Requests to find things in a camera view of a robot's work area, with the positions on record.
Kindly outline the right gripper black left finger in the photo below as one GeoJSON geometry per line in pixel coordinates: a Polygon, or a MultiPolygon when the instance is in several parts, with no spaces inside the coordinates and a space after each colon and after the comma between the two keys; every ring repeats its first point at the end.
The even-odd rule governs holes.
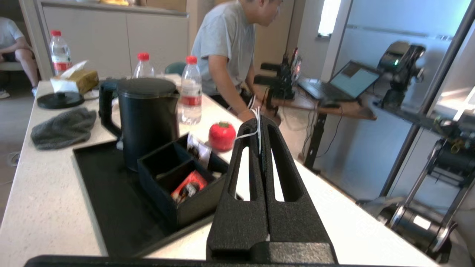
{"type": "MultiPolygon", "coordinates": [[[[249,134],[254,130],[253,122],[251,126],[242,126],[239,134],[249,134]]],[[[252,248],[264,242],[267,236],[266,194],[258,142],[255,136],[251,136],[238,139],[234,144],[223,191],[207,237],[206,259],[249,261],[252,258],[252,248]],[[235,198],[244,148],[248,148],[248,159],[244,161],[244,165],[248,167],[249,201],[235,198]]]]}

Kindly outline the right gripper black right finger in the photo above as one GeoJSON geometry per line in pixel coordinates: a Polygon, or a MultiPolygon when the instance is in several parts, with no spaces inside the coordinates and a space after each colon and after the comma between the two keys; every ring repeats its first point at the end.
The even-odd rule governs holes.
{"type": "Polygon", "coordinates": [[[328,233],[278,126],[261,118],[263,183],[271,241],[329,243],[328,233]]]}

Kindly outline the black electric kettle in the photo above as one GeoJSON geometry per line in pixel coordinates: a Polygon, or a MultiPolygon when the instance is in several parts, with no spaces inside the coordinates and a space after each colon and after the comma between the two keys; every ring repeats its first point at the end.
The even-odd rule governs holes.
{"type": "Polygon", "coordinates": [[[122,141],[131,171],[151,151],[178,138],[175,83],[164,78],[107,79],[99,86],[101,124],[122,141]]]}

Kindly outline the white tea bag packet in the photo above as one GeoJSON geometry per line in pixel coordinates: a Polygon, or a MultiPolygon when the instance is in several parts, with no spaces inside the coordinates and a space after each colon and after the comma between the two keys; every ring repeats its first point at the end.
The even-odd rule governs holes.
{"type": "Polygon", "coordinates": [[[187,152],[195,157],[205,169],[209,169],[209,161],[212,155],[212,149],[191,133],[187,134],[186,141],[187,152]]]}

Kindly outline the black compartment organizer box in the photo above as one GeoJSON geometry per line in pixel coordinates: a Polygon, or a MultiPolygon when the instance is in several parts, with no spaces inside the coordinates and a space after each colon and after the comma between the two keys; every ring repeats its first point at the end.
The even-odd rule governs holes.
{"type": "Polygon", "coordinates": [[[183,228],[212,215],[221,196],[228,163],[215,152],[209,169],[186,150],[187,134],[149,153],[138,161],[139,181],[155,206],[173,228],[183,228]],[[171,193],[192,171],[197,170],[207,186],[177,205],[171,193]]]}

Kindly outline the red coffee sachet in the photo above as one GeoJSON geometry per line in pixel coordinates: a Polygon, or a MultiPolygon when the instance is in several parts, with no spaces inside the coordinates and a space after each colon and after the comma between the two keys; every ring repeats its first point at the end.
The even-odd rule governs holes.
{"type": "Polygon", "coordinates": [[[173,201],[179,205],[187,199],[195,196],[198,192],[202,191],[208,182],[203,176],[197,171],[192,171],[188,176],[181,182],[179,186],[171,193],[173,201]]]}

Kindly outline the red tomato-shaped timer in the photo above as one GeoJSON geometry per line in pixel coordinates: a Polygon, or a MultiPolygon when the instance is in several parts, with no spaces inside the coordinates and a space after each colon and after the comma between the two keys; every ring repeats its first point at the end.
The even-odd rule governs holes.
{"type": "Polygon", "coordinates": [[[209,129],[208,142],[213,150],[230,151],[233,149],[235,139],[236,130],[229,122],[214,123],[209,129]]]}

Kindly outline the brown wooden desk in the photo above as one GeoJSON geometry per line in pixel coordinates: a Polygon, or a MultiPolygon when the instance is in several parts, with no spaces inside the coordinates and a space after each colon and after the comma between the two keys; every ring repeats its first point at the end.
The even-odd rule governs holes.
{"type": "Polygon", "coordinates": [[[324,126],[327,115],[335,115],[339,118],[349,117],[354,119],[363,119],[375,121],[377,116],[373,111],[367,107],[360,105],[358,102],[341,102],[339,108],[321,107],[320,102],[314,100],[304,90],[297,88],[295,91],[295,98],[293,100],[275,99],[271,97],[271,90],[269,86],[255,84],[256,96],[260,103],[263,103],[271,111],[276,111],[277,108],[290,108],[309,112],[312,119],[309,125],[312,127],[310,133],[309,148],[306,153],[302,154],[304,159],[304,166],[310,169],[314,174],[320,174],[320,170],[314,168],[315,160],[319,145],[324,133],[324,126]]]}

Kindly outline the black teleoperation rig stand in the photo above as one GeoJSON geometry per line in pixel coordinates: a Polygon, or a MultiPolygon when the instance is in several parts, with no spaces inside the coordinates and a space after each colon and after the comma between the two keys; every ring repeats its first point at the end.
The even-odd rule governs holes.
{"type": "Polygon", "coordinates": [[[384,225],[395,231],[419,250],[435,260],[446,262],[453,244],[450,235],[456,229],[455,216],[460,211],[469,191],[475,186],[475,123],[445,117],[430,117],[429,101],[435,101],[445,79],[455,67],[461,48],[475,24],[475,0],[468,9],[453,37],[433,78],[427,97],[419,112],[402,109],[406,91],[413,79],[420,81],[423,68],[416,65],[424,48],[420,45],[397,42],[390,46],[380,59],[378,70],[389,80],[390,89],[375,106],[411,123],[411,129],[425,129],[440,138],[434,144],[422,171],[408,195],[397,199],[388,198],[386,184],[378,199],[363,204],[375,218],[384,219],[384,225]],[[415,201],[419,188],[428,176],[435,176],[458,189],[451,205],[442,216],[427,205],[415,201]]]}

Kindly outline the black rectangular serving tray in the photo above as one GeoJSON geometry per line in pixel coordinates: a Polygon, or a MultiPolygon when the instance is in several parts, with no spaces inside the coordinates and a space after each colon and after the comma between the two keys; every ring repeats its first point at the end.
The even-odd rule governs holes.
{"type": "Polygon", "coordinates": [[[152,202],[128,169],[116,143],[73,149],[85,190],[111,257],[143,257],[192,233],[213,220],[209,215],[177,229],[152,202]]]}

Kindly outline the black handheld teleoperation rig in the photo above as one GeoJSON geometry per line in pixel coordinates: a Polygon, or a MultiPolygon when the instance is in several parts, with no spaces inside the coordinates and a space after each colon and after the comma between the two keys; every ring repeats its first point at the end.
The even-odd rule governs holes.
{"type": "Polygon", "coordinates": [[[296,47],[291,56],[283,55],[282,63],[262,63],[261,70],[273,71],[275,76],[256,75],[254,83],[260,86],[266,86],[267,96],[265,100],[266,108],[273,109],[272,100],[293,100],[295,93],[293,86],[297,84],[301,75],[302,57],[299,55],[299,48],[296,47]]]}

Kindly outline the clear water bottle red cap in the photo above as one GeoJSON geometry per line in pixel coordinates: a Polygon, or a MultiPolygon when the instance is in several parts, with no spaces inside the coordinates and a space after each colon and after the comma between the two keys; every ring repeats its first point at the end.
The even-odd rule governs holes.
{"type": "Polygon", "coordinates": [[[50,54],[55,76],[59,76],[72,66],[70,49],[59,30],[51,30],[50,54]]]}
{"type": "Polygon", "coordinates": [[[202,118],[202,78],[195,56],[186,58],[181,77],[178,118],[185,125],[196,125],[202,118]]]}
{"type": "Polygon", "coordinates": [[[132,78],[155,78],[155,70],[150,63],[150,56],[146,52],[137,55],[138,64],[135,68],[132,78]]]}

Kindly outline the black laptop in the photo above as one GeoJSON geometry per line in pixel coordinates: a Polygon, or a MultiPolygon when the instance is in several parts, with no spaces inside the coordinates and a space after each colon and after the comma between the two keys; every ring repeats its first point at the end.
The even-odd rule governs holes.
{"type": "Polygon", "coordinates": [[[300,78],[298,86],[316,100],[354,102],[381,76],[375,68],[350,61],[328,82],[300,78]]]}

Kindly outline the teal chair back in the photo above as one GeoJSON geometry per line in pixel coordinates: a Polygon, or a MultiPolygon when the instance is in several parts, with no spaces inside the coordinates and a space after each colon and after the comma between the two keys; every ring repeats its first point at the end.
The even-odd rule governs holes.
{"type": "Polygon", "coordinates": [[[182,76],[184,73],[184,69],[186,67],[185,62],[174,62],[166,66],[164,70],[164,74],[177,74],[179,76],[182,76]]]}

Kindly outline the person in grey t-shirt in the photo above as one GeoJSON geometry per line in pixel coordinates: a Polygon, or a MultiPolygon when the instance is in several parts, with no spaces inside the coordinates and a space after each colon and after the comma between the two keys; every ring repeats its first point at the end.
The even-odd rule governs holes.
{"type": "Polygon", "coordinates": [[[255,117],[254,53],[256,25],[269,26],[283,0],[234,0],[210,10],[197,32],[191,54],[197,57],[202,91],[239,120],[255,117]]]}

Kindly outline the dark grey folded cloth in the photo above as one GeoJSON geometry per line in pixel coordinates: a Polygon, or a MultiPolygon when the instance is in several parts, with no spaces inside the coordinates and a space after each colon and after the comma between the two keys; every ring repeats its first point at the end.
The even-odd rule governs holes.
{"type": "Polygon", "coordinates": [[[59,150],[86,142],[91,137],[97,112],[73,108],[33,127],[30,137],[38,150],[59,150]]]}

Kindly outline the yellow soft tissue pack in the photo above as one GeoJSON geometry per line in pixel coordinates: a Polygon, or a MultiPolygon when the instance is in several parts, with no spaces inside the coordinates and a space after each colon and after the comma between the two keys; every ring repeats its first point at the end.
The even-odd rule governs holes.
{"type": "Polygon", "coordinates": [[[50,79],[53,91],[75,92],[84,95],[99,84],[96,70],[85,68],[89,60],[83,60],[50,79]]]}

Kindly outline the black round kettle base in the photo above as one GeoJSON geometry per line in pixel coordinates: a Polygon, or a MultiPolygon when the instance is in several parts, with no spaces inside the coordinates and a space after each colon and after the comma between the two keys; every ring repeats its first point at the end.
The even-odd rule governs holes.
{"type": "Polygon", "coordinates": [[[84,98],[77,92],[49,93],[37,98],[37,105],[40,108],[56,110],[74,108],[84,103],[84,98]]]}

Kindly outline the beige sideboard cabinet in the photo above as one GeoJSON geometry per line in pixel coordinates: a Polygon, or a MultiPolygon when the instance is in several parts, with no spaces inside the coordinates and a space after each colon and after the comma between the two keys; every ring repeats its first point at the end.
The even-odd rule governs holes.
{"type": "Polygon", "coordinates": [[[154,7],[115,6],[76,0],[19,0],[40,76],[54,75],[50,32],[59,30],[72,63],[103,77],[131,76],[137,55],[147,52],[158,74],[189,53],[189,15],[154,7]]]}

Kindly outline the seated person white shirt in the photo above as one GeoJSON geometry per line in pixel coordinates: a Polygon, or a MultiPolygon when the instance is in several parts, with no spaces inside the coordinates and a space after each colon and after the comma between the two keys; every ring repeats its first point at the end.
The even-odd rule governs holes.
{"type": "Polygon", "coordinates": [[[39,77],[31,46],[13,20],[0,17],[0,63],[19,62],[31,82],[31,92],[37,94],[39,77]]]}

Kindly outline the window with dark frame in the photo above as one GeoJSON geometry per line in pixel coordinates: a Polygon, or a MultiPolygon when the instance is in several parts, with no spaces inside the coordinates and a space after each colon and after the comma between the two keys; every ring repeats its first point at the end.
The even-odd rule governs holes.
{"type": "Polygon", "coordinates": [[[342,0],[324,0],[317,37],[331,37],[334,32],[341,1],[342,0]]]}

